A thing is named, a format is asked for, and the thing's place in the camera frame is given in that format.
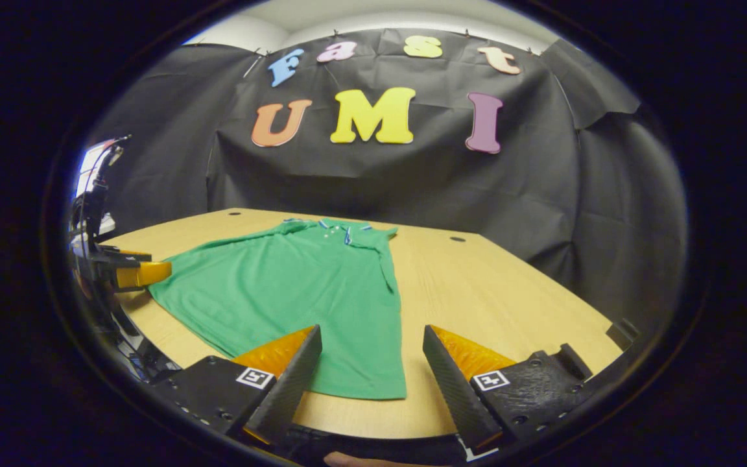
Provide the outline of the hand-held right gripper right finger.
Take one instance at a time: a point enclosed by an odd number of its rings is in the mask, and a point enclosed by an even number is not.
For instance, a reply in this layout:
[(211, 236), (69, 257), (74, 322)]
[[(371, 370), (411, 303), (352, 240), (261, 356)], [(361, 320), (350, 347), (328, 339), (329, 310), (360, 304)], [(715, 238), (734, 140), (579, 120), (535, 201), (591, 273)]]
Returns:
[(439, 326), (423, 352), (466, 448), (521, 449), (562, 429), (599, 389), (599, 375), (563, 344), (514, 361)]

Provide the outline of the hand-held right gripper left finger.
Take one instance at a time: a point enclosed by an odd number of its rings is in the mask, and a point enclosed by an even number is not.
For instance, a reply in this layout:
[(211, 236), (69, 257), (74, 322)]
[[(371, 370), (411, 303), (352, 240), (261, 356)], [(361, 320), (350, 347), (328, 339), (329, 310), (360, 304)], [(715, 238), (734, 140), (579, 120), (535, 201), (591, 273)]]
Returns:
[(278, 446), (321, 354), (320, 326), (308, 326), (234, 359), (205, 357), (156, 382), (153, 391), (211, 431)]

